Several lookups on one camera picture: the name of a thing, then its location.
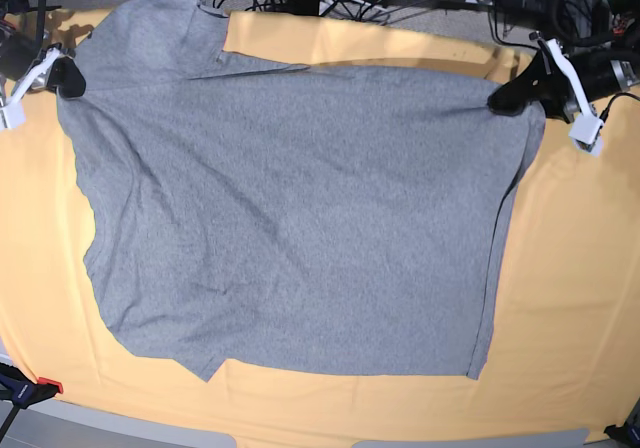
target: t-shirt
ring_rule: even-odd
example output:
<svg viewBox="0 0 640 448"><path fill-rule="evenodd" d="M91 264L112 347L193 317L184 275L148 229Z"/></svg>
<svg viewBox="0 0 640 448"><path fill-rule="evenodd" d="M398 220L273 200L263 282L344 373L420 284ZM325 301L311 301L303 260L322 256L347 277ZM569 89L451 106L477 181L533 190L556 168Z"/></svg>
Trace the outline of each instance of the t-shirt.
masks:
<svg viewBox="0 0 640 448"><path fill-rule="evenodd" d="M138 356L336 375L479 375L544 112L434 71L222 51L199 0L132 0L58 99L95 213L84 262Z"/></svg>

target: yellow fabric surface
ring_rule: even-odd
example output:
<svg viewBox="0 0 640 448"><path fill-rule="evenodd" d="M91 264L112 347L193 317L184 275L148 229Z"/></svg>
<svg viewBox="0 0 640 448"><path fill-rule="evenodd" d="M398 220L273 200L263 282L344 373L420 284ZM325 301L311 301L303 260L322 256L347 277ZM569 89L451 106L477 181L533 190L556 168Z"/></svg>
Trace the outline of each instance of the yellow fabric surface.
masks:
<svg viewBox="0 0 640 448"><path fill-rule="evenodd" d="M105 14L56 13L50 23L69 44ZM496 81L526 64L508 50L426 34L245 13L232 16L225 49ZM638 104L616 102L597 159L572 147L566 125L548 123L518 193L479 381L320 376L228 360L209 383L173 361L130 355L105 328L82 261L94 221L75 183L71 141L53 95L24 104L27 124L0 132L0 336L26 374L63 383L63 400L229 433L239 447L346 448L582 427L595 439L640 394Z"/></svg>

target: gray t-shirt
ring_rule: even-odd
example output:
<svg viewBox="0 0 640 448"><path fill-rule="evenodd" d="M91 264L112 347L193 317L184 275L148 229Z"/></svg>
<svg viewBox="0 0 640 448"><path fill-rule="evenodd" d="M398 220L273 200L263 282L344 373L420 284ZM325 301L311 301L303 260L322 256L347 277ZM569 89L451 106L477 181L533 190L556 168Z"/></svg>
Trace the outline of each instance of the gray t-shirt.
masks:
<svg viewBox="0 0 640 448"><path fill-rule="evenodd" d="M494 116L496 85L453 74L226 53L227 21L132 0L77 50L88 89L58 114L108 329L205 380L226 358L477 377L541 107Z"/></svg>

